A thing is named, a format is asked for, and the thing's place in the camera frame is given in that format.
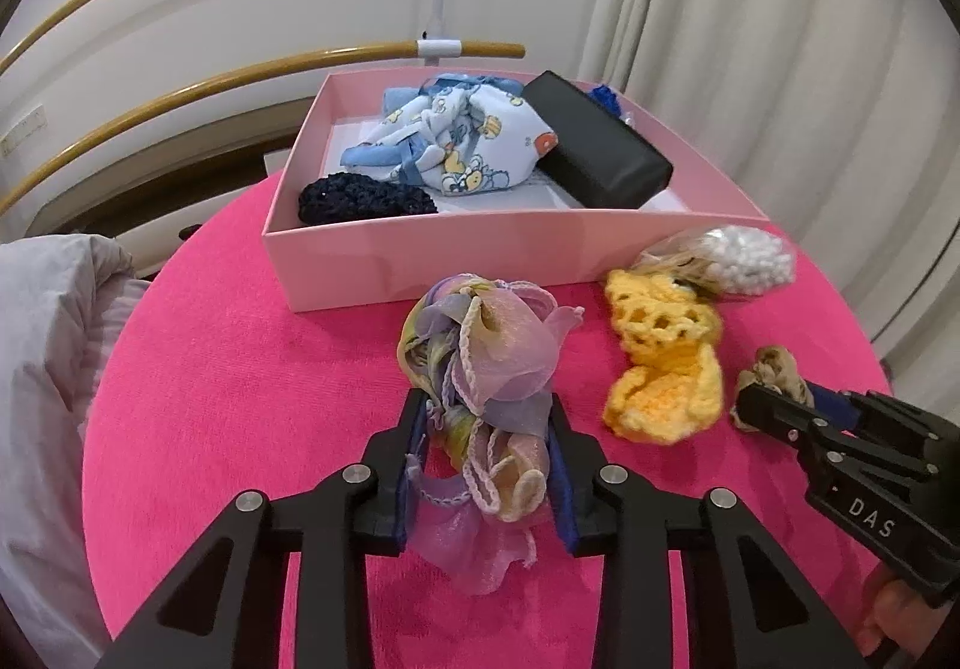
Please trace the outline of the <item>person's right hand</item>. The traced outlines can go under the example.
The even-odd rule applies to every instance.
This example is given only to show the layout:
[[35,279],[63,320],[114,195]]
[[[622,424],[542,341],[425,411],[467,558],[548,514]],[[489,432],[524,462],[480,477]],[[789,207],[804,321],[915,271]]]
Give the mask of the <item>person's right hand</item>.
[[952,609],[951,604],[931,607],[885,565],[879,565],[867,577],[862,602],[861,625],[854,630],[854,641],[864,656],[872,655],[888,638],[918,659]]

